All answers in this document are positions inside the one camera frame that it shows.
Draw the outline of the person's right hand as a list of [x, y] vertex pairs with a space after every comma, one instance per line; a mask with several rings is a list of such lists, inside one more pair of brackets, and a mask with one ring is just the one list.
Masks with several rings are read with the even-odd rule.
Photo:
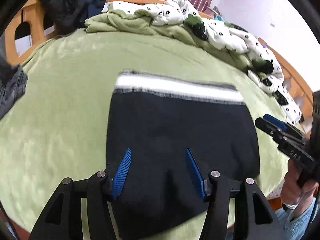
[[303, 187], [297, 185], [301, 169], [292, 159], [288, 161], [288, 172], [285, 174], [283, 188], [281, 190], [281, 201], [285, 204], [298, 204], [293, 211], [297, 218], [311, 205], [313, 193], [318, 187], [317, 181], [309, 179]]

